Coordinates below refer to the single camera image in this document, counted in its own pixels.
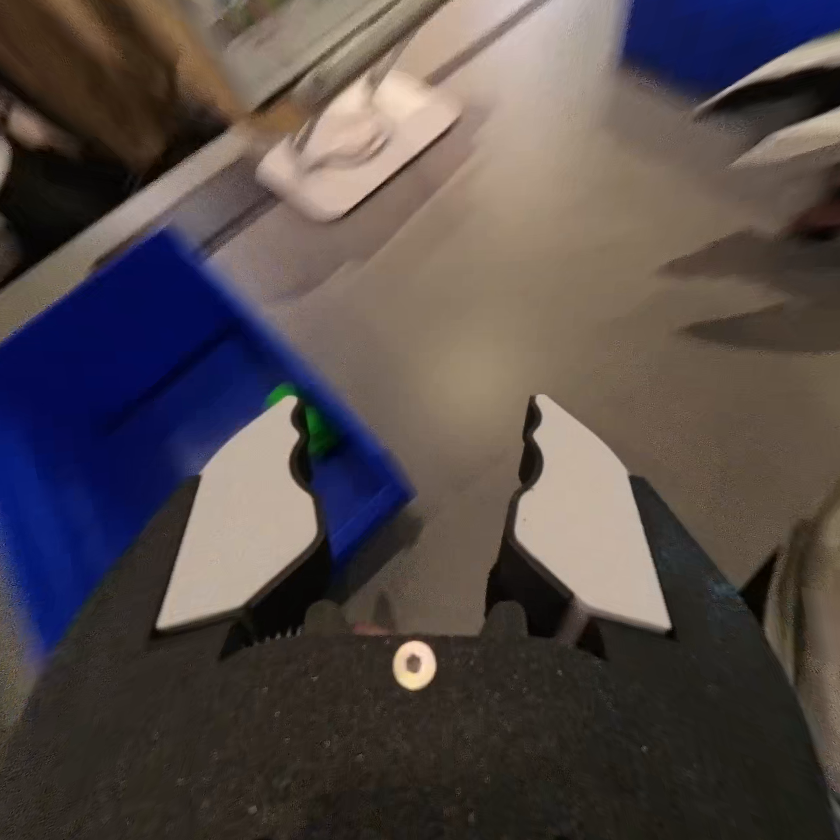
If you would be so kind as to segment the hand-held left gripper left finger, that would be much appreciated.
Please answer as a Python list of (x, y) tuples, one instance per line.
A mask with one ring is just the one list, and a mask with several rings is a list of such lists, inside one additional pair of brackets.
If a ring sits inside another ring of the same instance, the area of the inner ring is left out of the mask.
[(324, 544), (310, 489), (306, 409), (287, 395), (202, 469), (154, 631), (245, 616)]

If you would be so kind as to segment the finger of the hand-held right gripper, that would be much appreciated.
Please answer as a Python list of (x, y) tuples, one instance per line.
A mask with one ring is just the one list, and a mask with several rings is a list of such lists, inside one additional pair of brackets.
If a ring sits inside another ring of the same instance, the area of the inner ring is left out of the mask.
[(838, 84), (839, 37), (823, 36), (772, 59), (695, 108), (695, 119), (814, 94)]
[(730, 163), (730, 167), (785, 165), (800, 159), (832, 164), (838, 162), (838, 147), (838, 121), (800, 121), (767, 135)]

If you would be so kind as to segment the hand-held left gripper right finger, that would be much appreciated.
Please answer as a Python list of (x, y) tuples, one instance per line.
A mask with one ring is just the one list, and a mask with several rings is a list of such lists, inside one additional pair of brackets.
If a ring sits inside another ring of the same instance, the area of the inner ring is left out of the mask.
[(673, 624), (627, 468), (572, 414), (532, 395), (501, 538), (501, 599), (528, 633), (575, 646), (594, 621)]

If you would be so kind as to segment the blue plastic bin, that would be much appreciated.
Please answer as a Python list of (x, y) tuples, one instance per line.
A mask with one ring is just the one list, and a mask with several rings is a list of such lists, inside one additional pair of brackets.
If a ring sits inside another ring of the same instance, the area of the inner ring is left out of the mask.
[(838, 28), (838, 1), (634, 1), (622, 58), (680, 88), (714, 92)]
[(2, 342), (2, 550), (41, 650), (284, 384), (339, 438), (313, 464), (339, 571), (415, 489), (310, 361), (172, 232), (133, 245)]

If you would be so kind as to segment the green two-stud block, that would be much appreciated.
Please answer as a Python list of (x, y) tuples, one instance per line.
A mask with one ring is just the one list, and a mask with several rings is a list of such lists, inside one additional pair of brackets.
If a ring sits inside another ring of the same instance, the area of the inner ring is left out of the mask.
[(336, 428), (307, 397), (302, 395), (294, 384), (282, 382), (273, 388), (266, 396), (265, 408), (273, 407), (289, 396), (296, 397), (303, 405), (309, 434), (309, 454), (320, 458), (335, 449), (340, 442), (340, 436)]

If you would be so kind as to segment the white instruction sheet stand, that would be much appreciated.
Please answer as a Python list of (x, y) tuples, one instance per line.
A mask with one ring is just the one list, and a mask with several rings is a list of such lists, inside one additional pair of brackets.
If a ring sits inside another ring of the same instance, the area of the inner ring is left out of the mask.
[(448, 91), (399, 70), (353, 82), (303, 126), (250, 150), (255, 181), (325, 224), (361, 205), (463, 115)]

